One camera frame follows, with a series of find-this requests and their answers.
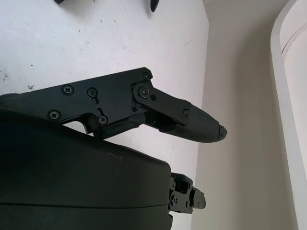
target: black casing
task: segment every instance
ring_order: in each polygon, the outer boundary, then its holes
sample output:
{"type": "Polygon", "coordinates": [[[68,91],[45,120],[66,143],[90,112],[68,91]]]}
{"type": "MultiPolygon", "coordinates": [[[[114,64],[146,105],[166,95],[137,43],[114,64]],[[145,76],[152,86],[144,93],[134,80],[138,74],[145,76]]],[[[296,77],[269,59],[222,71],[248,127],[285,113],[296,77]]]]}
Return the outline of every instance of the black casing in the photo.
{"type": "Polygon", "coordinates": [[[164,162],[0,109],[0,229],[169,230],[164,162]]]}

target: black object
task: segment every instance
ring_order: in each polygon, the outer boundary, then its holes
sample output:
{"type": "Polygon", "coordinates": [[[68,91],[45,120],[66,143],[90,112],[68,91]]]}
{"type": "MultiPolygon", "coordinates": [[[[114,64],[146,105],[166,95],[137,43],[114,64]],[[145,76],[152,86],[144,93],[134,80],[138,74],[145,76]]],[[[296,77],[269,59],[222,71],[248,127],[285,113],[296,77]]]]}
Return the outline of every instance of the black object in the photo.
{"type": "MultiPolygon", "coordinates": [[[[64,2],[64,0],[54,0],[57,4],[64,2]]],[[[150,9],[154,12],[157,9],[159,0],[150,0],[150,9]]]]}
{"type": "Polygon", "coordinates": [[[102,140],[141,124],[196,141],[225,137],[151,78],[141,68],[1,96],[0,229],[170,230],[170,210],[205,208],[193,181],[166,162],[102,140]],[[94,137],[60,125],[74,120],[94,137]]]}
{"type": "Polygon", "coordinates": [[[150,9],[152,10],[152,12],[155,12],[155,10],[157,9],[159,1],[160,0],[151,0],[150,1],[150,9]]]}
{"type": "Polygon", "coordinates": [[[141,68],[6,96],[0,98],[0,107],[60,124],[80,121],[88,134],[101,139],[141,124],[197,142],[225,138],[226,129],[209,114],[154,88],[144,73],[152,77],[148,69],[141,68]],[[101,116],[107,123],[99,121],[101,116]]]}

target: curved edge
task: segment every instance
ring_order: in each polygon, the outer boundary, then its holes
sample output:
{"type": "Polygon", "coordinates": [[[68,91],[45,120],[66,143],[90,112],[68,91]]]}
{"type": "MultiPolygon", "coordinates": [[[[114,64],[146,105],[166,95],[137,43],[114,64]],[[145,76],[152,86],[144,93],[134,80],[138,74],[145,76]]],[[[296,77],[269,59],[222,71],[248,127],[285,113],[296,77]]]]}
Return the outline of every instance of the curved edge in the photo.
{"type": "Polygon", "coordinates": [[[307,179],[292,112],[280,41],[284,19],[296,2],[297,0],[290,0],[274,23],[271,33],[271,73],[273,86],[276,87],[274,94],[276,114],[279,120],[281,152],[285,169],[289,170],[286,176],[289,181],[289,196],[293,195],[292,208],[294,209],[293,214],[296,215],[293,218],[297,221],[296,228],[305,230],[307,229],[307,179]]]}
{"type": "Polygon", "coordinates": [[[283,48],[282,55],[283,59],[285,59],[287,52],[292,45],[292,43],[297,39],[297,37],[305,30],[307,29],[307,23],[305,23],[302,27],[300,27],[295,34],[290,38],[290,40],[286,43],[286,45],[283,48]]]}

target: hex bolt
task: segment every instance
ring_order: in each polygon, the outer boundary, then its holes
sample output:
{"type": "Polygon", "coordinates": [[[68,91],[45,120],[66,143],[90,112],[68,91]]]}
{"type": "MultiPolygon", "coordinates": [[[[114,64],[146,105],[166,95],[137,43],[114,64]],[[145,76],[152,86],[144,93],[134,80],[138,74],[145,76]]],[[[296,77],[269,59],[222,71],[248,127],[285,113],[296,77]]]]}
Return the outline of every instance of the hex bolt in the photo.
{"type": "Polygon", "coordinates": [[[143,78],[144,78],[146,81],[148,81],[148,80],[150,80],[150,79],[151,79],[151,77],[150,77],[150,74],[149,74],[149,73],[144,73],[144,74],[143,74],[143,78]]]}
{"type": "Polygon", "coordinates": [[[174,206],[176,204],[176,196],[172,195],[171,197],[171,205],[174,206]]]}
{"type": "Polygon", "coordinates": [[[185,110],[183,111],[183,115],[184,115],[184,116],[188,116],[188,115],[189,115],[189,110],[188,110],[188,109],[185,109],[185,110]]]}
{"type": "Polygon", "coordinates": [[[149,89],[141,87],[139,90],[139,94],[142,98],[147,98],[149,96],[149,89]]]}
{"type": "Polygon", "coordinates": [[[98,122],[101,124],[101,125],[105,125],[107,123],[107,117],[106,116],[100,116],[98,117],[98,122]]]}
{"type": "Polygon", "coordinates": [[[66,96],[72,95],[74,92],[74,89],[71,85],[64,85],[62,87],[62,93],[65,94],[66,96]]]}
{"type": "Polygon", "coordinates": [[[48,113],[48,119],[51,121],[59,121],[61,119],[61,113],[57,110],[51,110],[48,113]]]}
{"type": "Polygon", "coordinates": [[[95,89],[95,88],[89,88],[89,89],[87,90],[87,95],[89,95],[89,96],[92,97],[92,98],[97,97],[98,91],[97,91],[97,89],[95,89]]]}

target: mounting hole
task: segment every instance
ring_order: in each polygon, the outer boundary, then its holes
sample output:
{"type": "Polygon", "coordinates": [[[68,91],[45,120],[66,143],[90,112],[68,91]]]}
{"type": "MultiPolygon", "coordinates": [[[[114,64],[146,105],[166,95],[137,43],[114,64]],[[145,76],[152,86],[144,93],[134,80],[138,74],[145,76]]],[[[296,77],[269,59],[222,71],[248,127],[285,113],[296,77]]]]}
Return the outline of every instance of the mounting hole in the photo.
{"type": "Polygon", "coordinates": [[[152,99],[153,101],[155,101],[155,100],[157,100],[157,97],[156,97],[154,94],[152,94],[152,95],[150,96],[150,99],[152,99]]]}

